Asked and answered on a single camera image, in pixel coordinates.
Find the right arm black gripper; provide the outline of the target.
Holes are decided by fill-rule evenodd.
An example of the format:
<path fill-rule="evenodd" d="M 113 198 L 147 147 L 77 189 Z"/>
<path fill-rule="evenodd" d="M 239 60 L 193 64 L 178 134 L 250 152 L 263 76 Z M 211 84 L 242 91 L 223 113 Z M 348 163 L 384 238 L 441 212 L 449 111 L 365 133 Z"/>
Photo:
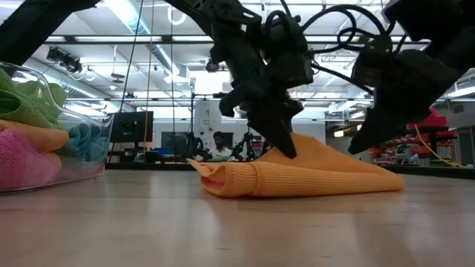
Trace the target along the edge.
<path fill-rule="evenodd" d="M 429 107 L 464 74 L 464 56 L 441 53 L 431 57 L 404 50 L 393 58 L 375 89 L 368 117 L 347 149 L 358 154 L 406 131 L 406 125 L 428 115 Z"/>

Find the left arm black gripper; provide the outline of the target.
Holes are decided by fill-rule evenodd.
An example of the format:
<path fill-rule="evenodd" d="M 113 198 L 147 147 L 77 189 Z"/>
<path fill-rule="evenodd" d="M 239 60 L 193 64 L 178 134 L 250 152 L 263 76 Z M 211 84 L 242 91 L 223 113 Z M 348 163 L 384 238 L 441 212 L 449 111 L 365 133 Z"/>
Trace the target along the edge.
<path fill-rule="evenodd" d="M 214 62 L 225 62 L 232 76 L 232 91 L 220 102 L 225 116 L 240 106 L 248 126 L 290 159 L 296 157 L 291 129 L 286 122 L 303 110 L 288 90 L 304 84 L 304 36 L 264 33 L 249 37 L 243 32 L 212 36 Z"/>

